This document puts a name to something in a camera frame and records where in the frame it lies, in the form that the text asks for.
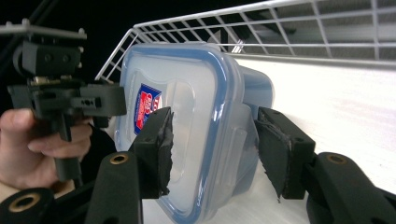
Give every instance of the plastic food container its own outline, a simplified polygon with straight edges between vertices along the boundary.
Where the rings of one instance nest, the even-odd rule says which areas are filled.
[[[128,150],[149,113],[175,113],[170,193],[158,203],[176,223],[213,217],[251,185],[258,162],[253,117],[271,107],[272,84],[211,44],[141,44],[121,72],[128,113],[116,120],[118,150]]]

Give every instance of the wire rack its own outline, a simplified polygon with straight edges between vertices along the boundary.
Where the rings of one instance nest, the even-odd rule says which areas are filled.
[[[133,44],[205,41],[230,54],[396,61],[396,1],[273,0],[136,24],[96,79],[117,81]]]

